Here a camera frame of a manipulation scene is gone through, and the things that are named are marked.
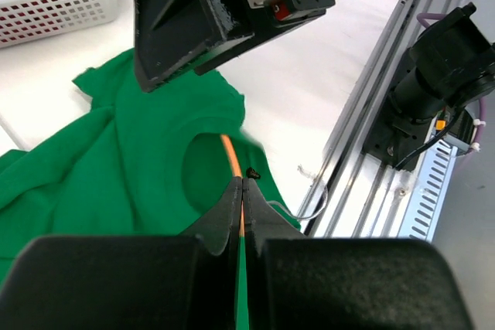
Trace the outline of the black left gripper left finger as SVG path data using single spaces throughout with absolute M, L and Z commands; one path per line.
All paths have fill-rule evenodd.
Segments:
M 1 289 L 3 329 L 233 329 L 242 181 L 176 236 L 42 236 Z

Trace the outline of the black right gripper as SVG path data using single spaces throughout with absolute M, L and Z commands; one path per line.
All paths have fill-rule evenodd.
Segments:
M 203 75 L 326 14 L 336 0 L 134 0 L 135 77 L 151 92 Z

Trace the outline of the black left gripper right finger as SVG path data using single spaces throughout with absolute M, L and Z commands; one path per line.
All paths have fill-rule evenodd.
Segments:
M 422 240 L 311 238 L 243 182 L 252 329 L 471 329 L 446 260 Z

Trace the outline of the green t shirt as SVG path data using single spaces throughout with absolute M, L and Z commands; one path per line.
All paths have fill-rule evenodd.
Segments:
M 31 151 L 1 157 L 1 272 L 50 233 L 176 234 L 220 198 L 231 179 L 221 135 L 259 188 L 282 196 L 260 145 L 241 132 L 244 97 L 217 71 L 186 73 L 141 91 L 126 51 L 74 80 L 90 111 Z

